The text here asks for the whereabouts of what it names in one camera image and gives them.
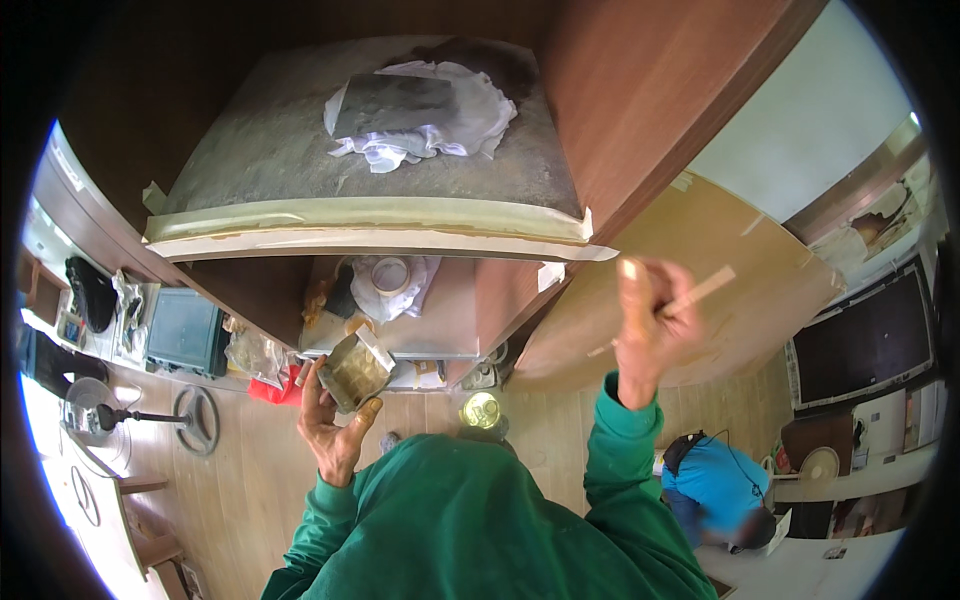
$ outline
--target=red plastic bag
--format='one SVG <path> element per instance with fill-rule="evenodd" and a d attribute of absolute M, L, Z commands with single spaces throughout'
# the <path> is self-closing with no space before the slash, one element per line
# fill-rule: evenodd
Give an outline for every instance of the red plastic bag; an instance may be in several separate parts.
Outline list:
<path fill-rule="evenodd" d="M 266 400 L 271 404 L 286 404 L 288 406 L 300 406 L 300 394 L 303 388 L 298 388 L 294 381 L 300 374 L 299 365 L 290 365 L 288 367 L 290 376 L 283 383 L 283 391 L 278 390 L 272 385 L 268 385 L 256 379 L 250 380 L 250 386 L 247 388 L 247 394 L 258 400 Z"/>

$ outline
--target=black bag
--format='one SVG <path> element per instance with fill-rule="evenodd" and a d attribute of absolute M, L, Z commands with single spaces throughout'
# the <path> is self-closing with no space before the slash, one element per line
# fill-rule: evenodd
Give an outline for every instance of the black bag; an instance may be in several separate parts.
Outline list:
<path fill-rule="evenodd" d="M 117 304 L 117 293 L 109 278 L 79 256 L 66 259 L 66 278 L 86 326 L 94 333 L 106 331 Z"/>
<path fill-rule="evenodd" d="M 680 462 L 684 459 L 687 452 L 693 449 L 693 446 L 697 445 L 697 442 L 700 442 L 706 436 L 707 434 L 701 429 L 698 433 L 680 436 L 674 440 L 663 453 L 663 466 L 676 477 L 677 473 L 680 472 Z"/>

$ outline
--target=white rag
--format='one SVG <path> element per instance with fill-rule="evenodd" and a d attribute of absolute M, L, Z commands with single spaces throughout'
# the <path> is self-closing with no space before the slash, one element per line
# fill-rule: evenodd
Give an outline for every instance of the white rag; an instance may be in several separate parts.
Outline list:
<path fill-rule="evenodd" d="M 486 73 L 474 73 L 456 62 L 436 64 L 413 60 L 392 64 L 373 73 L 446 79 L 453 85 L 457 113 L 442 126 L 421 125 L 409 130 L 364 133 L 338 139 L 341 147 L 330 154 L 362 153 L 370 164 L 371 173 L 389 173 L 400 166 L 404 158 L 416 164 L 421 158 L 436 156 L 438 150 L 456 156 L 479 152 L 493 159 L 493 150 L 499 145 L 510 121 L 516 117 L 514 102 L 493 86 Z M 333 135 L 346 91 L 344 85 L 324 106 L 324 124 L 330 135 Z"/>

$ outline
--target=tin can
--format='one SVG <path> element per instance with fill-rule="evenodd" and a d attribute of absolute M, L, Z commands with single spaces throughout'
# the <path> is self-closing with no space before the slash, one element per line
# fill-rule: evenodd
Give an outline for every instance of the tin can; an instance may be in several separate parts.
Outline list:
<path fill-rule="evenodd" d="M 500 421 L 500 403 L 489 392 L 477 392 L 460 409 L 460 421 L 469 427 L 491 429 Z"/>

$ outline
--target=hand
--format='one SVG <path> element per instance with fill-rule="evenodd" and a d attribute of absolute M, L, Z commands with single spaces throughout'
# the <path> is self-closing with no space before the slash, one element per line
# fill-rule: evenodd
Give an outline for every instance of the hand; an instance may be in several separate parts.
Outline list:
<path fill-rule="evenodd" d="M 373 425 L 383 400 L 370 398 L 360 407 L 349 425 L 334 425 L 336 402 L 330 392 L 320 385 L 317 376 L 317 370 L 325 362 L 326 356 L 318 358 L 303 383 L 297 430 L 317 457 L 320 478 L 335 488 L 345 488 L 353 478 L 353 468 L 360 460 L 360 443 Z"/>
<path fill-rule="evenodd" d="M 700 339 L 695 306 L 673 317 L 657 314 L 693 287 L 683 267 L 656 258 L 622 258 L 617 264 L 623 327 L 613 341 L 620 368 L 617 395 L 630 410 L 653 400 L 663 373 Z"/>

